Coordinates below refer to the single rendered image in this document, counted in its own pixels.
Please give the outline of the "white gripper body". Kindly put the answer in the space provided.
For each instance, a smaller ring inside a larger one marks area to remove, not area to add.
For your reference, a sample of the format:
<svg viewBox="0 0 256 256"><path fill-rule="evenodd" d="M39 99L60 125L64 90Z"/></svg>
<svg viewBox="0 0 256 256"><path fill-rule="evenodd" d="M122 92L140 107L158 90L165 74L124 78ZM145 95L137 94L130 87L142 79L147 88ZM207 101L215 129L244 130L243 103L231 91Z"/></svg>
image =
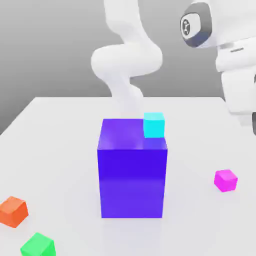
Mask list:
<svg viewBox="0 0 256 256"><path fill-rule="evenodd" d="M256 70L229 70L221 74L228 111L239 121L252 121L256 113Z"/></svg>

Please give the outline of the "small magenta cube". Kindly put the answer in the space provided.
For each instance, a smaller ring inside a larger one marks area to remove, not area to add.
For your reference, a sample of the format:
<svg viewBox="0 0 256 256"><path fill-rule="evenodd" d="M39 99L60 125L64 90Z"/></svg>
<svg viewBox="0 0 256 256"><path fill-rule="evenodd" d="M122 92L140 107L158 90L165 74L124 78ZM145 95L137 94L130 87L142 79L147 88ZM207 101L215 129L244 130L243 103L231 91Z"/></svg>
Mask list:
<svg viewBox="0 0 256 256"><path fill-rule="evenodd" d="M221 192L234 191L237 187L238 177L230 170L217 170L214 176L214 184Z"/></svg>

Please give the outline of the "small cyan cube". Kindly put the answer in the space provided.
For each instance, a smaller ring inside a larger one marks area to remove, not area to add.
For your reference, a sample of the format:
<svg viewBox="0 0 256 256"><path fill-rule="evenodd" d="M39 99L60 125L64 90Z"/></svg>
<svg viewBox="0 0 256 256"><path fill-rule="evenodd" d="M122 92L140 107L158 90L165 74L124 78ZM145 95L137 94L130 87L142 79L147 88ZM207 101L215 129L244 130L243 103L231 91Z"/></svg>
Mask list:
<svg viewBox="0 0 256 256"><path fill-rule="evenodd" d="M144 113L143 134L145 138L163 138L165 136L165 117L162 112Z"/></svg>

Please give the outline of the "small green cube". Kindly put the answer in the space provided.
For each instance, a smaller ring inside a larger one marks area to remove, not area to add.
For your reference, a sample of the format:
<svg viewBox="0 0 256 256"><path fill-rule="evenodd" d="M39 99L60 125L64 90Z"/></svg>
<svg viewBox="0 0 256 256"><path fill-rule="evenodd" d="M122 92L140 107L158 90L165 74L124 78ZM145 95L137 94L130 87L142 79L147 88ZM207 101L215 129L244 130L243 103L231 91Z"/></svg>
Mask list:
<svg viewBox="0 0 256 256"><path fill-rule="evenodd" d="M56 256L54 241L36 232L21 248L22 256Z"/></svg>

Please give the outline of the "small orange cube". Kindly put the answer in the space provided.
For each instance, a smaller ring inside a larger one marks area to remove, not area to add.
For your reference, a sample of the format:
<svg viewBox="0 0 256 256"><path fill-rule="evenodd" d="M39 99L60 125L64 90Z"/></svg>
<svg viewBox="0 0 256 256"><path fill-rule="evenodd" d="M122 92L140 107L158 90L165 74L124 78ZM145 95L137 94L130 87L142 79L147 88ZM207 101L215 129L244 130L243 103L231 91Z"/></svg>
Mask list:
<svg viewBox="0 0 256 256"><path fill-rule="evenodd" d="M28 208L24 200L10 196L0 204L0 223L16 228L27 216Z"/></svg>

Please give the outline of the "large purple box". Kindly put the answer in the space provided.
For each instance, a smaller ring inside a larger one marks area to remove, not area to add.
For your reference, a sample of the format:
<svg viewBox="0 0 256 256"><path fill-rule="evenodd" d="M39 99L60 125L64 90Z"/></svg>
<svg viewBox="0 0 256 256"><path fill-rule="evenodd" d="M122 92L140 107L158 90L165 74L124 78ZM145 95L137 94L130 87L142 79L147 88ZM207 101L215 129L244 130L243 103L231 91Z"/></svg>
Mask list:
<svg viewBox="0 0 256 256"><path fill-rule="evenodd" d="M142 119L103 119L97 146L102 218L161 218L167 158L165 138L145 138Z"/></svg>

